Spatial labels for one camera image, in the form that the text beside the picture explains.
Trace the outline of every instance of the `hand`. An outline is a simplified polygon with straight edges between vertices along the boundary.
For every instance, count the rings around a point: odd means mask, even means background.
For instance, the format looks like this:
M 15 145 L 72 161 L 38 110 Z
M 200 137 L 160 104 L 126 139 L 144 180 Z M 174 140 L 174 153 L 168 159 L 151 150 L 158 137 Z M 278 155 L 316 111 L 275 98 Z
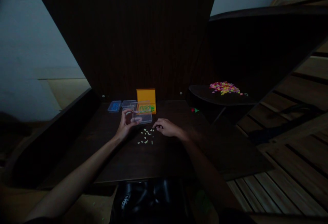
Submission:
M 130 133 L 131 128 L 137 126 L 141 122 L 142 118 L 132 118 L 132 115 L 133 110 L 131 109 L 122 111 L 121 122 L 114 138 L 119 139 L 120 141 L 125 140 Z
M 165 118 L 158 118 L 157 122 L 153 125 L 154 127 L 156 127 L 157 131 L 168 137 L 175 136 L 182 140 L 187 136 L 182 128 Z

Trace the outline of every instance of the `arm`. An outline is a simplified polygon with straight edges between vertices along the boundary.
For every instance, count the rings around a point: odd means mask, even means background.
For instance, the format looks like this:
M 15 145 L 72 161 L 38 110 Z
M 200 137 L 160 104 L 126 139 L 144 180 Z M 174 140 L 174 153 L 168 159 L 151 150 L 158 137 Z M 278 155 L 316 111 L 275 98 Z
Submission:
M 55 218 L 65 213 L 91 183 L 100 167 L 112 151 L 127 137 L 131 128 L 139 124 L 129 120 L 128 111 L 122 112 L 122 118 L 116 135 L 103 145 L 82 165 L 66 176 L 53 188 L 28 214 L 25 221 L 38 217 Z
M 188 134 L 168 119 L 159 118 L 153 128 L 165 136 L 175 136 L 184 145 L 196 175 L 211 199 L 215 210 L 219 213 L 224 207 L 230 207 L 242 211 L 237 199 L 219 174 L 213 164 L 207 159 L 200 148 L 189 138 Z

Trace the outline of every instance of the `colorful bead pile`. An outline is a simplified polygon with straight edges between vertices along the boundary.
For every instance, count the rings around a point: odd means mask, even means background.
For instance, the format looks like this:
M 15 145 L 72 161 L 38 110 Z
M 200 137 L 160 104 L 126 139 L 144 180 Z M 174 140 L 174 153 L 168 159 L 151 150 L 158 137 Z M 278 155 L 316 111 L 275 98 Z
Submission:
M 235 87 L 234 84 L 229 82 L 215 82 L 210 84 L 210 88 L 213 88 L 215 92 L 221 92 L 221 95 L 226 93 L 238 93 L 240 95 L 243 95 L 243 93 L 240 92 L 239 88 Z

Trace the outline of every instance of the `yellow box lid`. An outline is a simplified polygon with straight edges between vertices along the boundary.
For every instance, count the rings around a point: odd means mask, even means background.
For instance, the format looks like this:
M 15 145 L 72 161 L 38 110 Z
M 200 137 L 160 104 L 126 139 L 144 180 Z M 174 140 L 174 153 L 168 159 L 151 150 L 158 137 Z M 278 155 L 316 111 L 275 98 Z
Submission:
M 156 93 L 154 88 L 137 89 L 137 100 L 150 101 L 151 114 L 156 114 Z

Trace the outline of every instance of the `plastic container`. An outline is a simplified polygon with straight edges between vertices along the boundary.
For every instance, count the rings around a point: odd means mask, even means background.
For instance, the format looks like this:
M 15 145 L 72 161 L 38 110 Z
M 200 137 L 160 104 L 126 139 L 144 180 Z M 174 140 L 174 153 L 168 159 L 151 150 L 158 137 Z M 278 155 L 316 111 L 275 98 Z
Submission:
M 126 107 L 132 107 L 131 103 L 135 103 L 137 102 L 136 100 L 124 100 L 122 102 L 122 108 L 126 108 Z
M 150 101 L 131 102 L 131 109 L 133 109 L 132 118 L 136 118 L 136 121 L 140 121 L 139 124 L 151 123 L 153 121 Z
M 117 113 L 120 111 L 122 101 L 120 100 L 115 100 L 112 101 L 107 109 L 108 112 L 110 113 Z

